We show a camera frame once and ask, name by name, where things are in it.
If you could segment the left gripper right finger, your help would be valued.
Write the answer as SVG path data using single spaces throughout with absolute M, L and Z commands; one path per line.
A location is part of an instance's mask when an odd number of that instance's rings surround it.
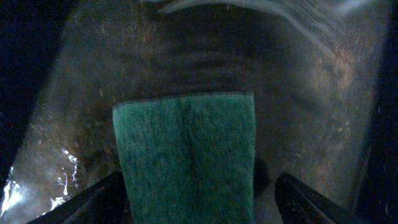
M 358 218 L 289 173 L 275 183 L 283 224 L 357 224 Z

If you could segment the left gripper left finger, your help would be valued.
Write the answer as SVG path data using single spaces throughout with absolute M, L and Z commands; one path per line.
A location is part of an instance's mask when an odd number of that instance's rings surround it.
M 28 224 L 120 224 L 128 213 L 126 204 L 123 175 L 113 172 Z

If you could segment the green yellow sponge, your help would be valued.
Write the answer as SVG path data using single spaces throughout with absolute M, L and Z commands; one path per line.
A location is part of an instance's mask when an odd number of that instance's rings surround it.
M 125 101 L 113 108 L 134 223 L 252 223 L 252 93 Z

